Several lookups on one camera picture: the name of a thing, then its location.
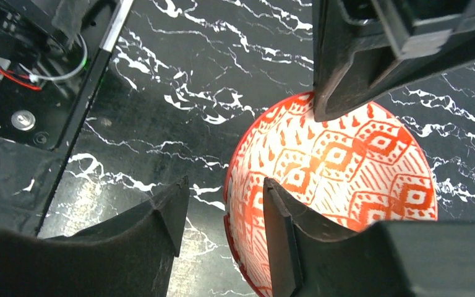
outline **marble countertop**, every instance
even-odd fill
[[[135,0],[40,236],[72,235],[189,176],[169,296],[253,296],[223,229],[241,135],[312,89],[310,0]],[[385,95],[425,151],[440,220],[475,220],[475,65]]]

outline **red wire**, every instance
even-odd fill
[[[17,75],[17,74],[15,74],[15,72],[13,72],[13,71],[11,71],[11,70],[7,70],[6,72],[7,72],[7,73],[10,73],[10,74]],[[19,75],[17,75],[17,76],[19,76],[19,77],[21,77],[21,78],[23,78],[23,79],[29,79],[29,78],[30,78],[28,75],[25,75],[25,74],[19,74]]]
[[[35,85],[30,85],[30,84],[27,84],[25,82],[22,82],[20,81],[19,79],[16,79],[15,77],[11,76],[9,73],[7,73],[6,71],[4,71],[3,69],[0,68],[0,74],[4,77],[6,77],[7,79],[25,87],[25,88],[29,88],[30,90],[34,90],[34,91],[40,91],[41,88],[40,87],[37,87]]]

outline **red and white bowl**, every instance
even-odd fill
[[[436,220],[431,171],[410,132],[376,103],[317,123],[313,93],[261,115],[241,139],[224,189],[225,231],[235,261],[260,296],[271,296],[263,179],[354,231],[377,220]]]

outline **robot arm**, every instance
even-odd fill
[[[0,58],[32,68],[41,53],[66,53],[90,0],[0,0]]]

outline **white wire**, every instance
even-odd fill
[[[83,68],[85,67],[87,63],[87,58],[88,58],[87,43],[81,34],[79,34],[78,37],[79,37],[79,42],[81,44],[81,47],[83,48],[83,59],[81,60],[81,63],[73,71],[67,74],[64,74],[61,76],[43,76],[43,75],[34,74],[30,69],[26,68],[23,64],[19,64],[19,66],[28,73],[28,78],[30,79],[31,82],[38,82],[39,80],[48,80],[50,82],[60,82],[62,80],[71,79],[74,76],[76,76],[81,70],[83,70]]]

